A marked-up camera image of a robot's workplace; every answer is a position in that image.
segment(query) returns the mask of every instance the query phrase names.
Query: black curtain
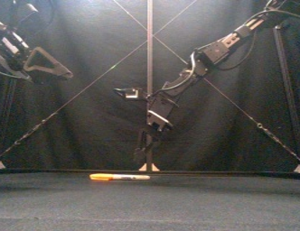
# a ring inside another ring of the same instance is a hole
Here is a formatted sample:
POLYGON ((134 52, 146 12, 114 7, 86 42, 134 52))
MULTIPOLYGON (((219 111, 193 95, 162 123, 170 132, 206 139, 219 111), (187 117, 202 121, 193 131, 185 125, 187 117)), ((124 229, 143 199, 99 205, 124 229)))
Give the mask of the black curtain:
MULTIPOLYGON (((194 48, 226 36, 266 2, 154 1, 159 39, 154 39, 154 89, 174 80, 185 68, 162 42, 189 60, 194 48)), ((92 85, 2 160, 11 168, 137 170, 141 166, 133 162, 133 150, 145 125, 146 104, 122 101, 112 88, 146 88, 146 1, 54 3, 54 21, 34 36, 26 34, 27 43, 52 54, 72 71, 74 79, 40 79, 42 85, 18 82, 2 150, 92 85)), ((48 21, 48 2, 36 1, 36 7, 48 21)), ((3 23, 7 10, 7 1, 0 1, 3 23)), ((300 36, 300 23, 290 28, 300 36)), ((290 57, 297 52, 300 63, 300 39, 296 42, 293 34, 286 36, 290 57)), ((223 67, 238 62, 249 46, 250 42, 223 67)), ((173 171, 292 171, 294 157, 207 81, 281 141, 296 147, 273 31, 265 29, 245 63, 234 70, 210 73, 183 94, 181 107, 170 116, 175 129, 154 149, 157 167, 173 171)))

